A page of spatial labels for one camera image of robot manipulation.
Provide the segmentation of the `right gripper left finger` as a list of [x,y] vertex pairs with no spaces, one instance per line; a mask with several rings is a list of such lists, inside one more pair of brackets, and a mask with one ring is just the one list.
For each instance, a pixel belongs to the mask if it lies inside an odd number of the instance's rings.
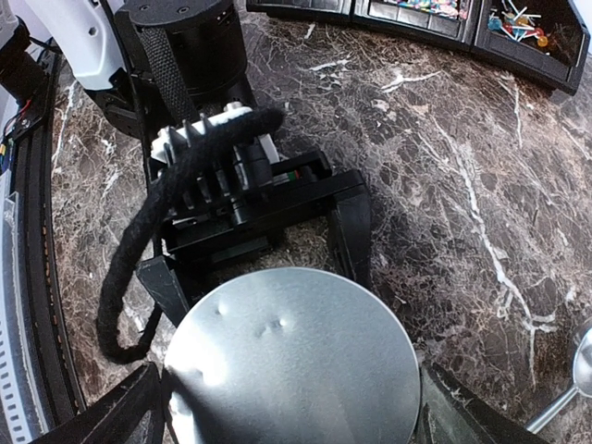
[[165,430],[156,364],[139,366],[85,412],[37,443],[161,443]]

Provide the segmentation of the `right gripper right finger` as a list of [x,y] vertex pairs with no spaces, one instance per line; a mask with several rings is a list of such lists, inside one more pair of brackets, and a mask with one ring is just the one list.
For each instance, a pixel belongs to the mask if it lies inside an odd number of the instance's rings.
[[421,378],[417,443],[546,443],[497,413],[439,364],[423,365]]

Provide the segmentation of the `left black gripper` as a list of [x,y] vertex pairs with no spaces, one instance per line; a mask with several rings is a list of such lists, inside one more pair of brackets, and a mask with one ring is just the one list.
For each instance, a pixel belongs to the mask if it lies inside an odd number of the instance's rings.
[[320,150],[281,161],[270,135],[256,136],[196,175],[166,216],[166,254],[141,261],[136,277],[178,327],[190,310],[178,268],[254,258],[286,228],[321,216],[339,273],[369,285],[371,208],[362,173],[334,172]]

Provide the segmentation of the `clear plastic lid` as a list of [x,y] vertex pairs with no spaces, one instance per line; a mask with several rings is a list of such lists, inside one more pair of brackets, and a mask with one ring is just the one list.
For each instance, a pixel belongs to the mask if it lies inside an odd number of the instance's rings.
[[421,379],[399,319],[326,271],[236,277],[185,315],[164,360],[177,443],[406,443]]

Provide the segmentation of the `black three-compartment candy tray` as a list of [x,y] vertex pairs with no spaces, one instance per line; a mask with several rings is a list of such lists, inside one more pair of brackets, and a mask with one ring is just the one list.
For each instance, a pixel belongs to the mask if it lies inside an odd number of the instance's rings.
[[397,1],[249,1],[269,17],[334,21],[471,54],[551,89],[575,94],[583,76],[591,31],[572,1],[521,1],[540,14],[549,49],[514,43],[487,28],[492,1],[459,1],[466,18],[446,18]]

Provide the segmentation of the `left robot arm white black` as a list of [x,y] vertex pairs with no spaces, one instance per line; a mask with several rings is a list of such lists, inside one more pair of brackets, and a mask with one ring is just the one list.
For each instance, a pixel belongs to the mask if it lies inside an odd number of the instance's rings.
[[[49,15],[87,31],[79,55],[100,56],[102,83],[88,94],[117,129],[143,140],[148,178],[156,183],[191,145],[195,132],[252,112],[241,22],[230,1],[127,1],[104,12],[98,1],[48,3]],[[221,112],[198,118],[205,106]],[[236,145],[175,198],[160,235],[166,251],[135,273],[174,324],[188,312],[190,269],[208,272],[263,253],[283,230],[325,216],[340,272],[370,279],[370,201],[360,172],[334,173],[312,151],[281,159],[272,138]]]

